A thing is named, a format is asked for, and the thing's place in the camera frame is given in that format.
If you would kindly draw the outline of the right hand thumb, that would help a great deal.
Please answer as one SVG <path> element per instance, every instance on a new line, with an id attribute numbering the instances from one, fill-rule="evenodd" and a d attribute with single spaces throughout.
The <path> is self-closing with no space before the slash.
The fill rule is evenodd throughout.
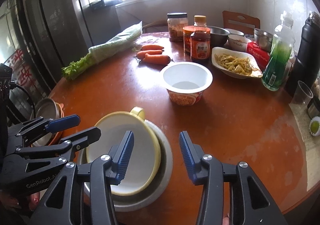
<path id="1" fill-rule="evenodd" d="M 227 214 L 222 220 L 222 225 L 229 225 L 229 222 L 230 222 L 229 214 Z"/>

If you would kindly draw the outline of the left hand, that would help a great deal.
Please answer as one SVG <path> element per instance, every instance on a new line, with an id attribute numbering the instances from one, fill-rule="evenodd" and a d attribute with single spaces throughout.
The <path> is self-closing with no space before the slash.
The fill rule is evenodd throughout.
<path id="1" fill-rule="evenodd" d="M 29 196 L 29 209 L 31 211 L 34 211 L 36 207 L 38 206 L 40 201 L 40 192 L 34 193 Z"/>

